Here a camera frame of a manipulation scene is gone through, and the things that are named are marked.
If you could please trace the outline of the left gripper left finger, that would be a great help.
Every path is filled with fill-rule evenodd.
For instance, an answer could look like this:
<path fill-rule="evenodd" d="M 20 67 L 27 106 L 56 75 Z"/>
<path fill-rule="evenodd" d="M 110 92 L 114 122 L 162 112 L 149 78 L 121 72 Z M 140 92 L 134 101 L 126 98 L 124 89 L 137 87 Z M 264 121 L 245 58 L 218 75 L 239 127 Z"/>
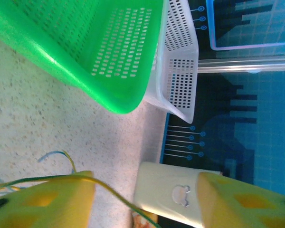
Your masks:
<path fill-rule="evenodd" d="M 0 228 L 86 228 L 95 185 L 55 180 L 0 197 Z"/>

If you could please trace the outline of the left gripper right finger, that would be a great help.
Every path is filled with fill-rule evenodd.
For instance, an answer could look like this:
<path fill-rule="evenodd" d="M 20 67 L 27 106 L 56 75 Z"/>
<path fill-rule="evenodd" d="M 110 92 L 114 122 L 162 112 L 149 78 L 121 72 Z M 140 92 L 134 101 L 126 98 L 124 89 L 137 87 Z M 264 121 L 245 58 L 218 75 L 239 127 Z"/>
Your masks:
<path fill-rule="evenodd" d="M 206 228 L 285 228 L 285 195 L 201 172 L 197 198 Z"/>

